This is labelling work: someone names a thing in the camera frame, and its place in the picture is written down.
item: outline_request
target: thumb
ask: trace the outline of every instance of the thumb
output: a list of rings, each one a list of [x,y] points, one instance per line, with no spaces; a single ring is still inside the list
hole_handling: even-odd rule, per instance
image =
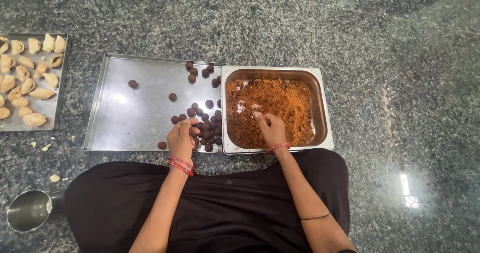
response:
[[[258,123],[258,127],[260,127],[260,130],[262,132],[267,130],[267,128],[268,128],[267,121],[265,121],[265,117],[263,115],[261,115],[258,112],[254,112],[253,117],[255,117],[255,120]]]
[[[190,131],[190,119],[186,119],[185,121],[183,121],[181,127],[180,127],[180,137],[182,138],[189,138],[190,134],[189,134],[189,131]]]

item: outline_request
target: speckled granite surface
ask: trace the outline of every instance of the speckled granite surface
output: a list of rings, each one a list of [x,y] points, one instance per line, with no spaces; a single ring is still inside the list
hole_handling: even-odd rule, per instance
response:
[[[106,52],[319,67],[335,151],[349,166],[357,249],[480,251],[480,0],[1,1],[0,31],[65,32],[73,45],[59,129],[0,133],[0,252],[77,250],[65,222],[11,231],[5,211],[17,194],[64,189],[100,162],[163,164],[161,152],[82,151]],[[272,162],[194,160],[208,175]],[[417,206],[406,205],[400,174]]]

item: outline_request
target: rectangular metal tray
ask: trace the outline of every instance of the rectangular metal tray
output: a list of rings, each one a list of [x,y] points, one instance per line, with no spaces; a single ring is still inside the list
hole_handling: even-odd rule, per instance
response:
[[[18,115],[19,108],[13,106],[10,103],[10,100],[6,100],[7,95],[6,94],[0,94],[0,97],[5,98],[5,105],[3,107],[8,108],[10,110],[10,115],[3,119],[0,120],[0,132],[6,132],[6,131],[37,131],[37,130],[51,130],[55,129],[58,127],[58,120],[60,116],[60,102],[61,98],[63,95],[63,85],[65,84],[63,80],[64,73],[67,72],[67,64],[68,60],[70,57],[70,37],[66,33],[50,33],[50,35],[54,38],[57,38],[57,35],[61,36],[63,39],[65,39],[65,51],[63,52],[63,62],[62,65],[56,68],[48,68],[47,72],[50,73],[55,73],[58,77],[58,85],[57,88],[50,88],[47,85],[47,82],[43,77],[40,78],[34,78],[33,81],[35,82],[35,88],[45,88],[45,89],[52,89],[55,91],[56,95],[49,99],[37,99],[32,96],[24,96],[26,99],[28,99],[28,107],[33,110],[35,113],[40,113],[46,117],[46,122],[39,127],[32,127],[27,124],[25,124],[22,120],[22,118]],[[43,48],[43,41],[45,40],[45,34],[44,33],[0,33],[1,37],[5,37],[9,40],[9,48],[8,50],[3,53],[7,54],[10,58],[14,59],[17,61],[18,65],[18,59],[20,56],[30,58],[33,63],[35,64],[35,68],[38,65],[38,62],[44,62],[45,64],[49,64],[49,59],[58,53],[54,52],[47,52],[44,51],[40,48],[40,50],[34,54],[30,54],[28,52],[28,39],[29,38],[36,38],[40,41],[42,44]],[[23,52],[19,54],[12,54],[12,40],[18,40],[21,41],[25,45],[25,49]],[[30,78],[33,77],[35,74],[35,69],[26,69],[30,72]],[[20,80],[16,77],[16,72],[15,72],[15,66],[10,69],[10,75],[15,77],[15,87],[18,85],[21,85]]]
[[[187,114],[192,103],[198,103],[210,117],[217,110],[220,88],[212,87],[212,79],[220,75],[223,63],[193,61],[199,75],[194,84],[188,82],[186,60],[142,57],[106,53],[88,121],[84,150],[91,151],[168,151],[160,150],[158,142],[167,142],[173,128],[173,115]],[[209,78],[202,70],[213,65]],[[136,80],[137,89],[128,86]],[[170,93],[177,94],[171,102]],[[208,99],[214,108],[205,107]],[[222,147],[213,145],[213,153]],[[196,152],[205,152],[198,145]]]
[[[226,86],[235,80],[248,81],[254,78],[301,81],[311,91],[312,127],[314,138],[306,146],[291,147],[290,151],[313,148],[333,149],[333,135],[328,116],[322,73],[318,68],[270,67],[270,66],[223,66],[222,67],[222,106],[227,105]],[[235,145],[228,136],[227,112],[222,112],[223,152],[225,154],[264,153],[265,149],[245,149]]]

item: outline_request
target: red bangle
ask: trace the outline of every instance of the red bangle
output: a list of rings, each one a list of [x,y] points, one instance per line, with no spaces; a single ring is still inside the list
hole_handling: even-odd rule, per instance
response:
[[[178,164],[178,163],[175,163],[169,159],[166,160],[166,162],[174,167],[177,167],[178,169],[180,169],[181,171],[185,172],[186,174],[188,174],[189,176],[193,176],[194,173],[190,170],[188,170],[187,168],[185,168],[184,166]]]
[[[279,147],[288,147],[288,148],[290,149],[290,147],[292,147],[292,146],[290,145],[290,143],[279,143],[279,144],[276,144],[276,145],[268,148],[268,149],[265,151],[265,153],[267,153],[268,155],[273,155],[273,154],[275,154],[275,153],[273,152],[273,150],[275,150],[275,149],[277,149],[277,148],[279,148]]]
[[[187,165],[187,167],[189,167],[192,171],[197,170],[197,169],[195,169],[194,166],[192,166],[192,164],[190,164],[190,163],[188,163],[188,162],[185,162],[185,161],[183,161],[183,160],[180,159],[180,158],[176,158],[176,157],[169,156],[169,157],[167,157],[167,159],[180,161],[181,163]]]

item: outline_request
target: jaggery powder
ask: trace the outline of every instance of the jaggery powder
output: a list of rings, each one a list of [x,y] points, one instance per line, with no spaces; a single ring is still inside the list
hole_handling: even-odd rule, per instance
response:
[[[254,78],[245,85],[235,80],[226,87],[227,133],[241,148],[267,147],[255,111],[272,113],[285,122],[286,141],[292,146],[304,146],[313,139],[312,94],[299,81]]]

